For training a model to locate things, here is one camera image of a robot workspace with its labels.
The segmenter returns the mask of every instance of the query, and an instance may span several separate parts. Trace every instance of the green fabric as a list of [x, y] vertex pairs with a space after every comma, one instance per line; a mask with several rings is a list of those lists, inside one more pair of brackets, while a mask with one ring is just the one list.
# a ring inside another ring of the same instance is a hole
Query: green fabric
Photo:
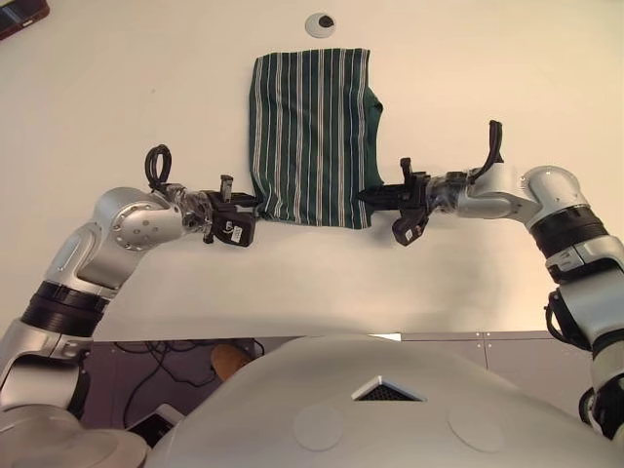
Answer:
[[382, 106], [369, 51], [329, 49], [258, 58], [250, 92], [250, 165], [269, 219], [361, 229], [358, 192], [382, 183], [375, 141]]

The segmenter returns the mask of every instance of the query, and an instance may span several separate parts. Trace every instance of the white background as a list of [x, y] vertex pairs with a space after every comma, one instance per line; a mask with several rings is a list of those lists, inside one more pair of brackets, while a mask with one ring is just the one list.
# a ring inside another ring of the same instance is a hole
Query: white background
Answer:
[[[578, 175], [624, 233], [623, 16], [618, 0], [80, 0], [0, 43], [0, 328], [21, 314], [66, 236], [105, 190], [146, 188], [164, 142], [170, 181], [252, 191], [254, 59], [371, 49], [385, 110], [378, 165], [432, 174], [481, 165], [488, 120], [503, 156]], [[336, 21], [326, 40], [306, 18]], [[394, 214], [352, 232], [259, 223], [248, 250], [188, 237], [147, 256], [98, 339], [543, 329], [553, 288], [520, 224], [437, 216], [405, 249]]]

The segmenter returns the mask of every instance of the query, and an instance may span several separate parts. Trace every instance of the vent grille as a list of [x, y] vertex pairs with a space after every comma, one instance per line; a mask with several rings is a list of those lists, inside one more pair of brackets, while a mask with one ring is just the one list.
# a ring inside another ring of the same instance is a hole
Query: vent grille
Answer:
[[420, 402], [417, 398], [407, 393], [400, 392], [387, 385], [378, 385], [369, 393], [362, 395], [358, 402]]

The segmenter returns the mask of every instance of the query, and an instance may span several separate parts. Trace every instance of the cable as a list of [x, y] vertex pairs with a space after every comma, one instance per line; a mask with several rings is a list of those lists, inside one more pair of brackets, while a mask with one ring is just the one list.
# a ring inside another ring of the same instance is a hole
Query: cable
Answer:
[[264, 345], [262, 343], [260, 343], [257, 339], [253, 339], [253, 342], [255, 344], [257, 344], [260, 347], [260, 350], [262, 351], [262, 354], [260, 354], [260, 357], [264, 356], [266, 354], [266, 350], [264, 349]]
[[140, 387], [142, 387], [145, 383], [147, 383], [149, 381], [149, 379], [151, 379], [154, 375], [156, 375], [158, 373], [158, 371], [160, 370], [160, 365], [161, 362], [158, 363], [158, 365], [153, 369], [152, 372], [150, 372], [148, 375], [146, 375], [141, 382], [139, 382], [136, 387], [133, 389], [133, 391], [130, 394], [130, 397], [128, 397], [128, 401], [126, 402], [126, 405], [124, 406], [124, 413], [123, 413], [123, 423], [124, 423], [124, 427], [128, 427], [128, 412], [130, 410], [130, 405], [132, 404], [133, 400], [135, 399], [135, 396], [137, 395], [138, 390], [140, 389]]
[[578, 415], [585, 424], [591, 426], [590, 413], [594, 405], [594, 389], [589, 387], [578, 401]]
[[548, 332], [561, 343], [571, 344], [572, 346], [574, 346], [574, 343], [572, 343], [569, 339], [563, 336], [561, 332], [557, 330], [553, 325], [553, 309], [548, 306], [546, 307], [546, 330], [548, 330]]
[[489, 171], [494, 163], [503, 163], [503, 157], [500, 155], [500, 146], [503, 142], [503, 126], [495, 120], [489, 121], [489, 153], [486, 162], [474, 174], [468, 177], [470, 183], [475, 183], [479, 177]]
[[128, 353], [128, 354], [149, 354], [149, 351], [146, 349], [139, 351], [139, 350], [125, 348], [118, 341], [113, 341], [113, 346], [115, 346], [117, 349], [122, 350], [124, 353]]
[[[163, 157], [163, 167], [158, 174], [158, 159]], [[167, 183], [169, 173], [172, 170], [172, 152], [164, 144], [154, 146], [145, 156], [145, 176], [152, 191], [163, 192], [163, 185]]]
[[[165, 349], [164, 351], [159, 351], [157, 349], [158, 343], [164, 343], [165, 345]], [[213, 383], [216, 379], [216, 374], [214, 372], [212, 372], [212, 375], [207, 377], [206, 379], [200, 381], [200, 382], [194, 382], [192, 380], [189, 380], [187, 378], [181, 378], [178, 377], [177, 375], [174, 374], [174, 372], [172, 370], [170, 370], [167, 366], [165, 366], [164, 361], [165, 358], [167, 357], [167, 355], [172, 351], [171, 345], [167, 342], [167, 341], [157, 341], [157, 344], [154, 345], [153, 343], [147, 341], [146, 343], [147, 349], [149, 350], [148, 352], [152, 355], [152, 357], [156, 360], [160, 369], [162, 369], [174, 382], [176, 383], [185, 383], [187, 385], [190, 385], [191, 387], [194, 388], [202, 388], [205, 387], [206, 385]]]

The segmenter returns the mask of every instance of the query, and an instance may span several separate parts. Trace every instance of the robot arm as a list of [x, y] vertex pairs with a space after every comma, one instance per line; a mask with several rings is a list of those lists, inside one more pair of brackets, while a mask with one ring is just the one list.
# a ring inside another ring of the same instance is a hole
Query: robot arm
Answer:
[[[78, 410], [80, 363], [104, 309], [149, 250], [191, 231], [182, 222], [183, 206], [132, 188], [100, 197], [92, 219], [67, 239], [0, 342], [1, 408]], [[44, 378], [52, 382], [46, 388], [36, 384]]]
[[594, 418], [624, 447], [624, 246], [608, 235], [573, 174], [545, 166], [517, 176], [500, 156], [501, 138], [500, 124], [490, 122], [490, 153], [478, 170], [430, 177], [413, 173], [404, 159], [403, 184], [368, 189], [360, 198], [376, 210], [401, 212], [393, 233], [404, 246], [423, 234], [434, 211], [521, 222], [559, 285], [546, 306], [548, 329], [592, 352]]
[[[156, 174], [158, 158], [162, 172]], [[232, 193], [223, 175], [217, 191], [189, 191], [167, 183], [172, 157], [159, 145], [149, 151], [145, 172], [151, 193], [115, 188], [58, 251], [26, 311], [0, 341], [0, 410], [51, 405], [79, 414], [88, 389], [81, 363], [104, 309], [141, 259], [161, 244], [201, 231], [246, 247], [254, 238], [258, 201]], [[39, 382], [51, 382], [43, 388]]]

